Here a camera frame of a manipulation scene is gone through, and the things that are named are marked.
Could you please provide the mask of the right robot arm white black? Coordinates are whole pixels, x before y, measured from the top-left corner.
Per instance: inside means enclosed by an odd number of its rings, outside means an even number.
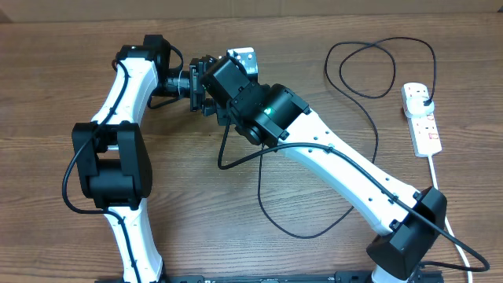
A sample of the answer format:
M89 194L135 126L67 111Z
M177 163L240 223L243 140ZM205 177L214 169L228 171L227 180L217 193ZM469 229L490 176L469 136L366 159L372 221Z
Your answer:
M301 163L360 212L377 234L366 249L376 264L374 282L411 278L444 227L443 194L391 177L332 132L289 88L259 85L231 57L212 59L200 81L239 135Z

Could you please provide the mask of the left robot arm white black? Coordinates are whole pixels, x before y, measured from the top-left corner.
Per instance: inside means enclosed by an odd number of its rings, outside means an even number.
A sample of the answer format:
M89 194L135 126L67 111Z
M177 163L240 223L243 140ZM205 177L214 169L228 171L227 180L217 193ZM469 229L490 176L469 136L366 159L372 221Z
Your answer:
M67 207L83 215L103 215L123 262L120 282L166 282L164 261L149 223L147 198L152 165L141 121L153 97L170 102L185 97L191 109L203 107L198 84L211 56L194 59L189 70L170 66L178 53L162 35L146 35L141 45L124 45L112 61L116 78L101 109L72 130L74 156L62 181Z

